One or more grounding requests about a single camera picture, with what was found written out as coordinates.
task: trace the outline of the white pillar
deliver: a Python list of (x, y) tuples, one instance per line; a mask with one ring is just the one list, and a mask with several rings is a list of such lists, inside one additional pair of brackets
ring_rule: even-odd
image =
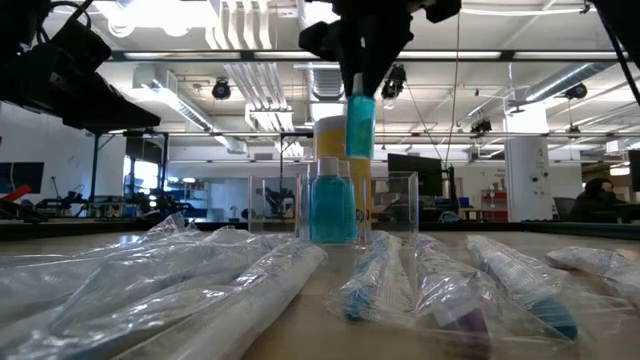
[[(516, 90), (518, 98), (524, 91)], [(505, 105), (504, 128), (511, 133), (546, 133), (546, 108), (543, 103), (520, 107), (513, 113)], [(553, 199), (549, 182), (549, 148), (547, 139), (510, 138), (505, 144), (507, 164), (507, 201), (509, 221), (551, 220)]]

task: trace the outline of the robotic arm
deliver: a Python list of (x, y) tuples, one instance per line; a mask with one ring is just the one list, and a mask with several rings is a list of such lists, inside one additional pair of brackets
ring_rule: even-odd
[(331, 24), (319, 22), (303, 30), (299, 46), (325, 61), (340, 64), (345, 93), (353, 91), (353, 77), (362, 73), (364, 94), (373, 97), (385, 74), (413, 40), (412, 13), (426, 12), (439, 23), (460, 12), (461, 0), (306, 0), (333, 5), (340, 16)]

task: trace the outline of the person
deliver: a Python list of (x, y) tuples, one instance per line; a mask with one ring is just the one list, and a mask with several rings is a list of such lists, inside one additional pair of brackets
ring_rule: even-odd
[(613, 193), (613, 183), (597, 178), (589, 181), (584, 192), (571, 209), (571, 219), (576, 222), (616, 222), (615, 205), (624, 203)]

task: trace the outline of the table surface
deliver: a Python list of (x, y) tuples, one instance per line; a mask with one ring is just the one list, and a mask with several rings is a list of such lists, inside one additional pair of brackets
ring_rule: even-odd
[[(0, 254), (65, 254), (116, 242), (135, 241), (139, 234), (102, 234), (29, 240), (0, 244)], [(464, 250), (466, 233), (430, 233), (443, 241), (452, 257), (469, 262)], [(565, 246), (584, 246), (609, 250), (626, 250), (630, 254), (640, 252), (640, 242), (623, 240), (582, 238), (563, 235), (533, 233), (483, 233), (518, 251), (536, 258)], [(246, 352), (244, 359), (469, 359), (444, 351), (441, 343), (434, 343), (415, 331), (380, 326), (372, 323), (348, 323), (328, 312), (323, 301), (327, 294), (342, 286), (350, 277), (358, 250), (327, 247), (328, 263), (320, 266), (307, 284), (294, 298), (278, 320), (260, 335)], [(403, 265), (411, 278), (411, 250), (403, 249)], [(589, 291), (607, 294), (598, 279), (580, 272), (571, 277)], [(585, 319), (576, 321), (581, 324)], [(519, 351), (518, 359), (637, 359), (636, 345), (640, 339), (640, 320), (637, 316), (618, 324), (617, 328), (590, 327), (581, 331), (577, 343), (569, 349), (551, 351), (540, 344), (508, 343), (507, 348)], [(541, 355), (551, 351), (553, 356)], [(513, 357), (494, 355), (492, 359)]]

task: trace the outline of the red object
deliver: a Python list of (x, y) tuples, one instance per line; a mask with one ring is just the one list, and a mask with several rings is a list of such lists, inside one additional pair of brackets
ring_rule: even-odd
[(8, 201), (8, 202), (14, 202), (20, 199), (21, 197), (27, 195), (30, 192), (31, 192), (31, 188), (29, 187), (29, 185), (22, 185), (18, 189), (16, 189), (16, 191), (3, 197), (2, 200)]

